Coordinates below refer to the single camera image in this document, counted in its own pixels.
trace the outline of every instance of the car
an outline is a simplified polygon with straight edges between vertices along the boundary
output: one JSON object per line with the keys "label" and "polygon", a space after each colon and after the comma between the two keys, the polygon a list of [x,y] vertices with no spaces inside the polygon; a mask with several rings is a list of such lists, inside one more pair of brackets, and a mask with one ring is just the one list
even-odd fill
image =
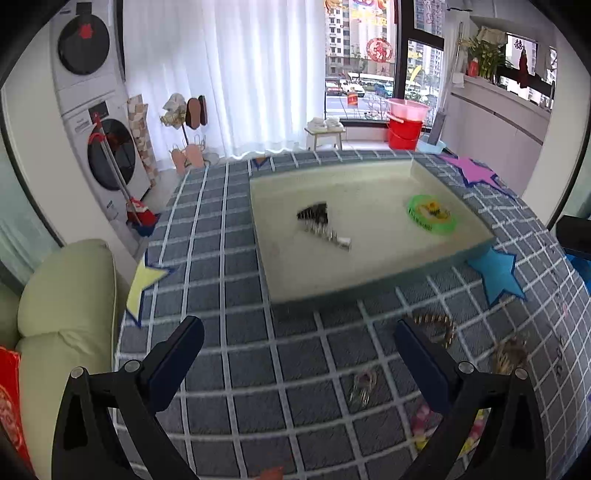
{"label": "car", "polygon": [[391,85],[383,85],[382,83],[376,83],[374,86],[374,92],[379,97],[392,98],[394,88]]}
{"label": "car", "polygon": [[325,82],[326,95],[341,95],[343,92],[336,83]]}
{"label": "car", "polygon": [[342,90],[344,94],[357,93],[357,96],[363,98],[365,96],[365,89],[358,83],[343,83]]}

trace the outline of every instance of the stacked washing machine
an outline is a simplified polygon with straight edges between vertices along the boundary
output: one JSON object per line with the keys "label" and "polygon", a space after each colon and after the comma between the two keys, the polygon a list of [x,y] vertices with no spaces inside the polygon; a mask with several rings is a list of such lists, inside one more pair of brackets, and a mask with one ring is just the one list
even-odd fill
{"label": "stacked washing machine", "polygon": [[52,63],[61,117],[90,188],[131,254],[139,237],[126,226],[123,193],[98,143],[89,145],[98,112],[132,197],[150,188],[129,131],[127,92],[119,68],[113,0],[71,1],[51,21]]}

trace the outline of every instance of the slipper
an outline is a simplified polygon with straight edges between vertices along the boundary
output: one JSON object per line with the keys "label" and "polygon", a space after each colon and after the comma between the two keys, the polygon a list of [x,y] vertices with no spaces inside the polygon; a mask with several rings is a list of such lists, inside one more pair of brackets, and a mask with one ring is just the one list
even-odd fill
{"label": "slipper", "polygon": [[184,164],[187,161],[185,154],[178,148],[172,150],[171,155],[173,157],[174,167],[177,169],[177,173],[183,175],[185,172]]}
{"label": "slipper", "polygon": [[195,168],[202,168],[205,163],[203,162],[203,154],[201,153],[201,146],[191,143],[187,145],[184,152],[185,156],[191,162],[191,165]]}
{"label": "slipper", "polygon": [[196,98],[190,98],[187,102],[185,123],[191,130],[195,130],[201,125],[201,103]]}
{"label": "slipper", "polygon": [[207,104],[205,103],[205,95],[199,95],[198,100],[201,105],[201,124],[207,125]]}

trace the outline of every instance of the purple star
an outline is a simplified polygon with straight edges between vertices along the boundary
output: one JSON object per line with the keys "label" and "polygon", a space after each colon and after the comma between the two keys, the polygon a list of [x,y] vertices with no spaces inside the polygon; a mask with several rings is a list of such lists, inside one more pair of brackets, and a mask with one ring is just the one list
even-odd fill
{"label": "purple star", "polygon": [[454,158],[447,155],[440,155],[440,158],[460,169],[460,173],[464,178],[464,184],[466,184],[466,187],[472,187],[477,183],[486,183],[495,190],[498,190],[499,192],[511,197],[511,195],[504,191],[495,181],[497,174],[491,169],[476,165],[468,157]]}

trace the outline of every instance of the mop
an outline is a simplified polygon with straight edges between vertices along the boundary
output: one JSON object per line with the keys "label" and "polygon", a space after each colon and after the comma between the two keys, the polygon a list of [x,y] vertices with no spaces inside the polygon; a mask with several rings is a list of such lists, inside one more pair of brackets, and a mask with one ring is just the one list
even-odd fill
{"label": "mop", "polygon": [[119,186],[119,189],[125,198],[128,216],[131,217],[130,220],[132,222],[132,226],[140,236],[150,236],[154,231],[156,223],[158,222],[158,217],[154,215],[142,202],[133,198],[129,194],[129,190],[125,184],[125,179],[121,174],[119,166],[117,165],[117,161],[113,156],[113,151],[111,150],[109,142],[107,141],[105,130],[103,129],[98,112],[93,114],[92,121],[96,125],[98,132],[94,132],[90,136],[88,143],[92,144],[95,141],[100,142],[100,147],[103,151],[103,154],[105,155],[105,158],[107,159],[111,173],[115,177],[117,185]]}

